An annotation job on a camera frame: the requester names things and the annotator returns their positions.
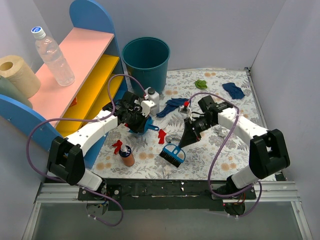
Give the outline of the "blue plastic dustpan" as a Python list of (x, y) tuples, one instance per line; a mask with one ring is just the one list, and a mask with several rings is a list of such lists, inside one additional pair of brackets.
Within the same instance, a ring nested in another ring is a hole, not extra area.
[(135, 133), (132, 130), (129, 130), (128, 132), (141, 136), (141, 135), (144, 135), (148, 130), (159, 131), (160, 128), (158, 126), (153, 125), (153, 122), (154, 122), (154, 120), (152, 119), (151, 116), (149, 116), (145, 125), (144, 125), (143, 132)]

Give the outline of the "blue hand brush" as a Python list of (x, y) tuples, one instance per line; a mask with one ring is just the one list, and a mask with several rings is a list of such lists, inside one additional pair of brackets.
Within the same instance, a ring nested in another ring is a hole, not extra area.
[(178, 168), (186, 159), (185, 152), (173, 143), (168, 143), (159, 154), (164, 160)]

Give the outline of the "long dark blue paper scrap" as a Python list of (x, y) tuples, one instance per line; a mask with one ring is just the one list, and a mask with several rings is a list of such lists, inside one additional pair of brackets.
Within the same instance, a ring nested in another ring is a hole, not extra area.
[(156, 114), (158, 118), (164, 118), (169, 113), (173, 112), (175, 109), (183, 106), (185, 102), (188, 101), (188, 98), (171, 98), (166, 102), (166, 106), (162, 111)]

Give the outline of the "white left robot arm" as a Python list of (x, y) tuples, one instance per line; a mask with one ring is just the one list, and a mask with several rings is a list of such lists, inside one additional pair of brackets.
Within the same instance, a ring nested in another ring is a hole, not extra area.
[(84, 156), (90, 148), (109, 131), (120, 124), (138, 134), (143, 133), (150, 111), (156, 103), (144, 96), (139, 97), (126, 91), (122, 99), (106, 104), (98, 115), (76, 132), (63, 138), (57, 136), (51, 143), (47, 169), (69, 185), (89, 189), (95, 200), (106, 196), (106, 187), (100, 176), (85, 167)]

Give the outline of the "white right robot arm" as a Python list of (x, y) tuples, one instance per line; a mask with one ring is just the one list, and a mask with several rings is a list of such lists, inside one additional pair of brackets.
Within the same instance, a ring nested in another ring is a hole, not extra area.
[(226, 184), (214, 195), (237, 199), (258, 180), (262, 180), (290, 166), (290, 158), (283, 133), (269, 130), (248, 120), (238, 108), (223, 101), (216, 103), (210, 95), (201, 98), (198, 105), (202, 116), (196, 120), (190, 117), (184, 121), (184, 132), (178, 144), (180, 149), (201, 139), (201, 132), (220, 125), (235, 134), (249, 148), (247, 166), (229, 176)]

